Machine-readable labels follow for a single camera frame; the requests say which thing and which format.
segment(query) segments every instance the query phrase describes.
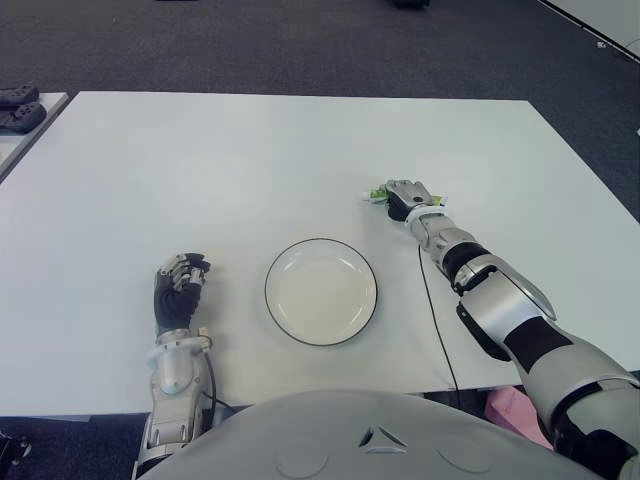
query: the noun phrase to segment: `pink object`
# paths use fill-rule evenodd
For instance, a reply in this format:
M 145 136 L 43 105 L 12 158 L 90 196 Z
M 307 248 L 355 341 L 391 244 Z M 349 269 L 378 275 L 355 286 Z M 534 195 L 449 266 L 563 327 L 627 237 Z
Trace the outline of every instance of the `pink object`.
M 536 410 L 529 397 L 513 387 L 493 390 L 487 398 L 484 416 L 492 423 L 553 450 L 538 426 Z

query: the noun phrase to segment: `black arm joint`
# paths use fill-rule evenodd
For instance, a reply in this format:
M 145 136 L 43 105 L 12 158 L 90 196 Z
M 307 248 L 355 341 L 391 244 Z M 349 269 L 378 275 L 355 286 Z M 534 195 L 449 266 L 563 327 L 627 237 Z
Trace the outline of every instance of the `black arm joint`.
M 488 250 L 479 243 L 464 242 L 456 245 L 442 259 L 442 270 L 451 282 L 451 288 L 455 290 L 454 279 L 462 266 L 480 255 L 487 255 Z
M 638 450 L 608 430 L 594 430 L 588 435 L 582 432 L 564 412 L 554 428 L 554 449 L 592 472 L 615 480 L 620 470 Z

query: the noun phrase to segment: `floor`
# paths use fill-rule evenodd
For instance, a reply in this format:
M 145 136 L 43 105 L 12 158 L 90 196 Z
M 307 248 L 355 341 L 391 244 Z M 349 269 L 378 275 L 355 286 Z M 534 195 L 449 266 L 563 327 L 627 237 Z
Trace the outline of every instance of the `floor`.
M 0 85 L 71 94 L 525 99 L 640 218 L 640 66 L 535 0 L 3 0 L 0 58 Z M 128 479 L 143 421 L 1 419 L 34 442 L 9 478 Z

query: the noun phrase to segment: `black cable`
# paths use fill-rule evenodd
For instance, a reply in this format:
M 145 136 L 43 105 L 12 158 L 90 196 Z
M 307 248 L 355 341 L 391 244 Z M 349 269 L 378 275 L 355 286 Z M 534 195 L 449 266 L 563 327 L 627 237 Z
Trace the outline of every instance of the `black cable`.
M 209 340 L 209 348 L 211 348 L 213 346 L 213 340 L 211 340 L 211 337 L 208 337 L 207 335 L 198 335 L 198 336 L 206 338 L 207 340 Z M 207 397 L 209 400 L 211 400 L 211 425 L 213 426 L 213 413 L 215 412 L 215 403 L 219 403 L 220 405 L 222 405 L 224 407 L 227 407 L 233 413 L 238 413 L 238 410 L 233 408 L 228 403 L 223 402 L 222 400 L 217 398 L 217 395 L 216 395 L 217 394 L 217 391 L 216 391 L 216 377 L 213 374 L 213 365 L 211 364 L 211 357 L 209 357 L 208 353 L 204 353 L 203 355 L 205 357 L 205 360 L 207 361 L 207 369 L 209 370 L 209 377 L 211 378 L 211 395 L 208 394 L 207 392 L 205 392 L 204 390 L 202 391 L 202 394 L 205 397 Z
M 449 360 L 449 354 L 447 353 L 447 349 L 444 346 L 444 342 L 442 341 L 442 335 L 440 335 L 440 329 L 438 328 L 438 321 L 436 320 L 436 312 L 433 309 L 433 302 L 431 301 L 431 293 L 429 292 L 429 285 L 427 285 L 427 277 L 424 274 L 424 265 L 422 264 L 422 248 L 418 245 L 418 260 L 420 261 L 420 272 L 422 273 L 422 281 L 424 282 L 424 288 L 427 290 L 427 298 L 429 299 L 429 307 L 431 308 L 431 316 L 433 317 L 433 325 L 436 327 L 436 333 L 438 334 L 438 339 L 440 340 L 440 346 L 442 347 L 442 351 L 444 352 L 444 358 L 447 360 L 447 365 L 449 366 L 449 371 L 451 372 L 451 378 L 453 378 L 453 385 L 456 388 L 456 402 L 458 406 L 456 407 L 460 410 L 460 389 L 458 388 L 458 380 L 456 379 L 456 374 L 453 373 L 453 367 L 451 366 L 451 360 Z
M 207 395 L 207 397 L 211 398 L 211 425 L 209 426 L 209 428 L 213 428 L 213 417 L 215 417 L 215 413 L 216 413 L 216 398 L 217 398 L 216 377 L 213 374 L 213 365 L 211 365 L 211 357 L 209 357 L 209 354 L 207 352 L 204 352 L 203 355 L 205 360 L 207 361 L 207 368 L 209 369 L 209 377 L 211 378 L 211 396 L 209 397 L 209 395 Z
M 222 405 L 223 407 L 227 407 L 229 410 L 231 410 L 233 413 L 238 413 L 238 409 L 233 408 L 231 405 L 229 405 L 227 402 L 223 402 L 222 400 L 219 400 L 216 398 L 216 402 L 218 402 L 220 405 Z

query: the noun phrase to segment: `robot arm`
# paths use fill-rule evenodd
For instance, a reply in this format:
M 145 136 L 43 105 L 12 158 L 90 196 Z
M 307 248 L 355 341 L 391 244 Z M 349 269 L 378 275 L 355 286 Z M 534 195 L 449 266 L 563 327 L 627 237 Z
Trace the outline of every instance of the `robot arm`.
M 420 183 L 386 184 L 405 225 L 460 295 L 457 313 L 492 357 L 512 361 L 557 452 L 609 479 L 640 478 L 638 380 L 557 327 L 547 298 L 455 226 Z
M 134 478 L 210 427 L 204 412 L 210 404 L 213 415 L 216 398 L 213 367 L 207 353 L 211 339 L 206 332 L 194 335 L 189 329 L 209 267 L 203 255 L 187 253 L 172 257 L 156 273 L 157 338 L 148 357 L 153 369 L 153 411 L 145 424 Z

